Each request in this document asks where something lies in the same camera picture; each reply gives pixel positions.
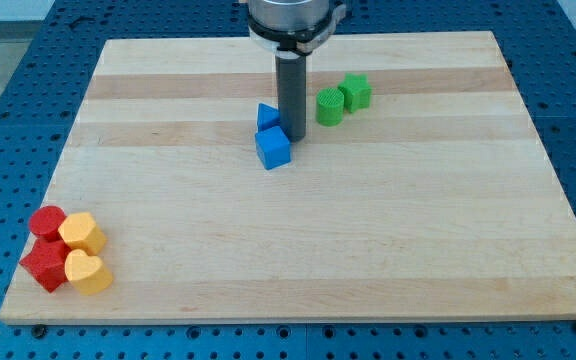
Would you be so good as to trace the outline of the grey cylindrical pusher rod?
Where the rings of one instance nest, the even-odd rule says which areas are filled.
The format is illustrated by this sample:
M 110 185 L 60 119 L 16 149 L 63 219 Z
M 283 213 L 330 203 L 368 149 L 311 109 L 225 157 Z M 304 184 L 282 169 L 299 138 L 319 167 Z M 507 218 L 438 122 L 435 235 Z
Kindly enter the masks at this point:
M 290 142 L 306 135 L 307 72 L 306 58 L 275 58 L 279 126 Z

